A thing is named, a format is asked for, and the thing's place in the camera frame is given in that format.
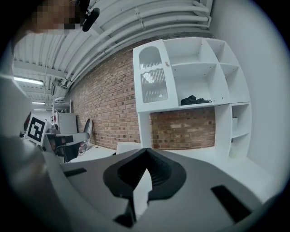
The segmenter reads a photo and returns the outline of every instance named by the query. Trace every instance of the black cloth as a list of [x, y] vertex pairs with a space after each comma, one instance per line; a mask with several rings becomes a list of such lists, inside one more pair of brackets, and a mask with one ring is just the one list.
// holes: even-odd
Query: black cloth
[[194, 95], [189, 96], [188, 98], [181, 100], [181, 105], [192, 105], [192, 104], [202, 104], [202, 103], [210, 103], [211, 100], [204, 100], [203, 98], [196, 99]]

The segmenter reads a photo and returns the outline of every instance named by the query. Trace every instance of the glass panel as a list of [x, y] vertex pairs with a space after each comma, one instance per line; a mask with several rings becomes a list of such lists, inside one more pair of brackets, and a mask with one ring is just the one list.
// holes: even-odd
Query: glass panel
[[148, 47], [142, 50], [139, 55], [140, 69], [161, 64], [161, 57], [158, 48]]
[[168, 99], [163, 69], [141, 74], [143, 102], [158, 102]]

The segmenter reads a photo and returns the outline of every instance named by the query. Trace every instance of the white storage compartment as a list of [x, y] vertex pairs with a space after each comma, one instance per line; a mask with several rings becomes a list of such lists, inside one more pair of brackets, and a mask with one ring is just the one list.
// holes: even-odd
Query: white storage compartment
[[235, 65], [222, 63], [221, 67], [230, 92], [230, 102], [249, 102], [249, 90], [241, 68]]
[[217, 39], [207, 39], [207, 42], [220, 63], [228, 63], [237, 66], [239, 65], [236, 56], [227, 43]]
[[164, 44], [172, 66], [181, 63], [215, 62], [214, 53], [205, 39], [169, 39]]
[[232, 139], [228, 160], [231, 162], [246, 158], [249, 144], [250, 144], [249, 134]]
[[182, 99], [191, 95], [194, 95], [197, 99], [211, 100], [212, 104], [208, 103], [210, 106], [228, 100], [227, 84], [216, 64], [189, 63], [174, 66], [172, 70], [179, 105]]
[[232, 131], [232, 138], [249, 134], [251, 131], [251, 106], [232, 104], [232, 117], [237, 118], [237, 128]]

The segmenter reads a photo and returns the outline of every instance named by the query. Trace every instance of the white ceiling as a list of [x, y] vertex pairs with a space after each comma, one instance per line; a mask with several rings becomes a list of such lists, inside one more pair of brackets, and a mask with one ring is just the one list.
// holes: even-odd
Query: white ceiling
[[[100, 57], [102, 52], [114, 46], [111, 49], [112, 53], [124, 41], [134, 43], [136, 41], [134, 35], [139, 36], [140, 34], [141, 37], [147, 31], [152, 33], [154, 30], [164, 29], [168, 25], [176, 28], [179, 26], [193, 28], [193, 24], [198, 23], [206, 28], [208, 22], [194, 22], [192, 18], [186, 17], [200, 16], [199, 12], [186, 10], [188, 7], [194, 6], [193, 2], [198, 5], [196, 1], [192, 0], [91, 0], [89, 9], [98, 7], [101, 14], [88, 32], [79, 29], [72, 30], [67, 35], [28, 34], [14, 49], [14, 74], [20, 77], [43, 80], [44, 87], [24, 82], [19, 82], [19, 84], [32, 100], [51, 102], [53, 98], [50, 95], [50, 90], [53, 81], [62, 81], [64, 86], [70, 86], [72, 83], [67, 81], [64, 83], [64, 78], [70, 79], [84, 75], [86, 73], [84, 71], [88, 71], [100, 61], [98, 56]], [[200, 0], [200, 2], [209, 8], [209, 13], [203, 12], [201, 16], [206, 16], [206, 19], [209, 19], [212, 0]], [[174, 9], [183, 7], [185, 9], [179, 9], [176, 12], [171, 10], [166, 13], [156, 13], [143, 19], [138, 19], [136, 16], [137, 12], [140, 12], [141, 15], [141, 13], [152, 10], [163, 9], [164, 11], [166, 7]], [[112, 30], [112, 27], [125, 22], [132, 16], [135, 16], [135, 21]], [[176, 17], [176, 20], [160, 21], [149, 27], [138, 28], [140, 24], [146, 25], [150, 20], [169, 19], [167, 18], [169, 16], [184, 17], [179, 19]], [[130, 31], [132, 27], [136, 27], [134, 32]], [[104, 32], [108, 36], [100, 39], [99, 36]]]

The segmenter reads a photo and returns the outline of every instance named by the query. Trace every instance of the red brick wall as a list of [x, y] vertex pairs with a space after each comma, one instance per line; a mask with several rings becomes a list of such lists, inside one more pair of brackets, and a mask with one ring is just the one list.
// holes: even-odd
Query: red brick wall
[[[90, 118], [94, 123], [90, 139], [92, 143], [111, 149], [116, 149], [118, 142], [140, 143], [132, 48], [157, 39], [188, 36], [208, 37], [208, 34], [170, 34], [143, 40], [118, 51], [91, 70], [67, 96], [67, 100], [72, 100], [72, 110], [77, 115], [79, 131], [83, 131], [87, 119]], [[214, 145], [215, 122], [212, 109], [155, 113], [152, 123], [155, 147], [192, 149]], [[173, 125], [181, 125], [181, 128], [174, 128]], [[172, 142], [168, 142], [168, 138], [164, 136], [161, 128], [165, 127], [170, 127], [165, 131], [171, 133]], [[194, 131], [196, 128], [200, 128], [198, 133]]]
[[154, 148], [185, 150], [214, 146], [214, 107], [151, 114]]

